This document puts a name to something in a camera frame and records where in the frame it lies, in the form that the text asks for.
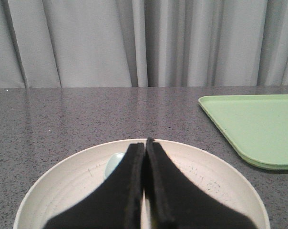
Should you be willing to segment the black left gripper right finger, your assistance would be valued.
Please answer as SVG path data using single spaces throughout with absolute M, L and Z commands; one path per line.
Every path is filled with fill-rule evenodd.
M 154 229 L 256 228 L 249 217 L 191 182 L 152 138 L 146 141 L 143 178 Z

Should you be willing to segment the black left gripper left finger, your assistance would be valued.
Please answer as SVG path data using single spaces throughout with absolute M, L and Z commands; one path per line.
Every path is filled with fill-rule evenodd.
M 130 144 L 107 179 L 85 199 L 47 221 L 46 229 L 139 229 L 144 144 Z

